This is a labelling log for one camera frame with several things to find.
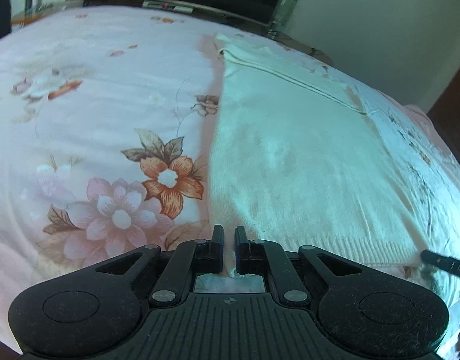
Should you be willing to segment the wooden TV console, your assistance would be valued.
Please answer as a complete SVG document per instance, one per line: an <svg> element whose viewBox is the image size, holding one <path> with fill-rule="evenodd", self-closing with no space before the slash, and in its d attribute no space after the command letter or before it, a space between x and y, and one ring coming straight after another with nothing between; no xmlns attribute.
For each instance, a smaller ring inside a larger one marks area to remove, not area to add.
<svg viewBox="0 0 460 360"><path fill-rule="evenodd" d="M276 41L286 50L298 50L318 59L325 65L333 65L331 57L327 56L322 50L294 40L291 36L273 28L271 24L263 24L256 20L246 18L245 16L239 16L217 8L204 7L198 4L174 0L65 0L64 2L50 2L42 7L34 7L30 10L23 10L17 13L11 18L11 26L12 29L16 30L67 9L104 6L141 8L162 14L171 12L179 16L189 16L200 20L224 24L244 32L265 36L266 38Z"/></svg>

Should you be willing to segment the cream knitted sweater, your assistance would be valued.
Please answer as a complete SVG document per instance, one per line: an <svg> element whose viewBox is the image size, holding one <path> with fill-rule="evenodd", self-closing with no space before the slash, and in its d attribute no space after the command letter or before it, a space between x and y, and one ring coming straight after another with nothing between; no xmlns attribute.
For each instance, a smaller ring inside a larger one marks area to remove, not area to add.
<svg viewBox="0 0 460 360"><path fill-rule="evenodd" d="M418 200L349 85L218 34L223 90L207 171L213 224L373 267L419 262Z"/></svg>

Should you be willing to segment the brown wooden door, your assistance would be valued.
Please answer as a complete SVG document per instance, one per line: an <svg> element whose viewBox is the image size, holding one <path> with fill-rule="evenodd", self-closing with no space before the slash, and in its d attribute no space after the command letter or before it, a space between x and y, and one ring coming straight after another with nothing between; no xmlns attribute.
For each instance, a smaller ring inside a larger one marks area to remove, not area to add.
<svg viewBox="0 0 460 360"><path fill-rule="evenodd" d="M460 68L428 116L460 164Z"/></svg>

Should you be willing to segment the silver set-top box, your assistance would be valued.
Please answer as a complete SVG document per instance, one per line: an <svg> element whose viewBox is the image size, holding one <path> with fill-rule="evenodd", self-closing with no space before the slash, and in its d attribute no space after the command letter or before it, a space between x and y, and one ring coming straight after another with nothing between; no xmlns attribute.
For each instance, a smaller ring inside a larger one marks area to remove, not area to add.
<svg viewBox="0 0 460 360"><path fill-rule="evenodd" d="M185 5L175 5L169 2L158 2L153 0L144 0L144 2L142 2L141 7L161 11L174 11L183 14L192 14L194 11L193 7L187 7Z"/></svg>

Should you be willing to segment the floral pink bed sheet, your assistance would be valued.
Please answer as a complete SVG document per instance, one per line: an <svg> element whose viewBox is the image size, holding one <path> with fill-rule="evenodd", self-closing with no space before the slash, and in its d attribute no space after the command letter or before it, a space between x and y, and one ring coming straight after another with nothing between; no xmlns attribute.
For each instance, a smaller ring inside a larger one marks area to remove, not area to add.
<svg viewBox="0 0 460 360"><path fill-rule="evenodd" d="M421 219L418 264L374 268L438 294L455 334L460 278L420 255L460 259L460 165L423 111L264 37L95 7L0 40L0 342L17 349L8 309L32 285L142 245L174 250L211 234L207 171L224 72L218 34L353 89L412 186ZM237 274L233 231L225 230L223 273L198 281L200 290L262 288Z"/></svg>

